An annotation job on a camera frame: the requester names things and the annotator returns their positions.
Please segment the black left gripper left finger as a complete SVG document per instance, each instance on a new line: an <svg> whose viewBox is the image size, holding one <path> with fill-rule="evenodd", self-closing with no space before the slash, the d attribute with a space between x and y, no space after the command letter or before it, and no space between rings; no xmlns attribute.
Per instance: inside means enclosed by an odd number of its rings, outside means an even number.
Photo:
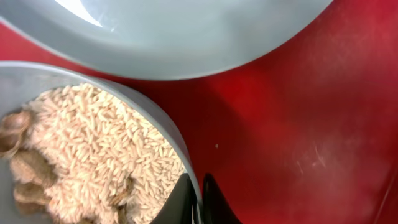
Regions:
<svg viewBox="0 0 398 224"><path fill-rule="evenodd" d="M180 176L164 206L150 224L192 224L192 207L196 201L192 182L189 175L184 173Z"/></svg>

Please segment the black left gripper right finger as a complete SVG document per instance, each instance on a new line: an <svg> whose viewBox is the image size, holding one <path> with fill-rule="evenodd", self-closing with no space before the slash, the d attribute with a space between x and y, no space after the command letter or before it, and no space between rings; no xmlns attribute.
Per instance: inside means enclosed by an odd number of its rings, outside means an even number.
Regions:
<svg viewBox="0 0 398 224"><path fill-rule="evenodd" d="M203 179L203 214L205 224L242 224L209 173Z"/></svg>

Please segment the rice and peanut leftovers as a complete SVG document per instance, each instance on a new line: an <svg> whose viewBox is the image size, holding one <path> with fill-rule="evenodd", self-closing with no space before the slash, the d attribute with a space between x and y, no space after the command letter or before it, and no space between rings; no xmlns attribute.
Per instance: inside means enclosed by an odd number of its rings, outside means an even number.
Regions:
<svg viewBox="0 0 398 224"><path fill-rule="evenodd" d="M1 120L1 156L23 215L149 223L185 166L145 117L88 83L45 91Z"/></svg>

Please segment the light blue bowl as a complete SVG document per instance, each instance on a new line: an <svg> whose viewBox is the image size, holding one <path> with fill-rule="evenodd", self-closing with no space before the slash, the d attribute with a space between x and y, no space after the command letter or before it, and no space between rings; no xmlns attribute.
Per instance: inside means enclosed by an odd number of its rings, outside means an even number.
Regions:
<svg viewBox="0 0 398 224"><path fill-rule="evenodd" d="M185 141L168 114L142 93L110 80L89 77L60 67L6 60L1 62L1 116L15 113L23 103L36 98L44 91L80 83L90 83L117 96L138 110L164 135L181 158L185 173L189 175L193 185L197 200L192 207L193 223L204 223L200 184L194 173Z"/></svg>

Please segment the red serving tray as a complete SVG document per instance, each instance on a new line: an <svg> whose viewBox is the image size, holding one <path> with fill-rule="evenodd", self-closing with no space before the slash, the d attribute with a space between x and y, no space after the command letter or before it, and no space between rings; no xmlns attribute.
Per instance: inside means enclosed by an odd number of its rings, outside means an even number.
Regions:
<svg viewBox="0 0 398 224"><path fill-rule="evenodd" d="M117 82L165 110L243 223L397 222L396 1L333 1L224 73Z"/></svg>

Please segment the light blue plate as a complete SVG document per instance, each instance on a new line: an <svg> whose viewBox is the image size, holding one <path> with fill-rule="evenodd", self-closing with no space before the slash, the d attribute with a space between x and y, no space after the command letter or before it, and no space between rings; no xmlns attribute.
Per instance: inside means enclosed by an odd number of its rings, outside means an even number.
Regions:
<svg viewBox="0 0 398 224"><path fill-rule="evenodd" d="M298 34L330 0L2 0L1 20L65 59L143 80L204 77Z"/></svg>

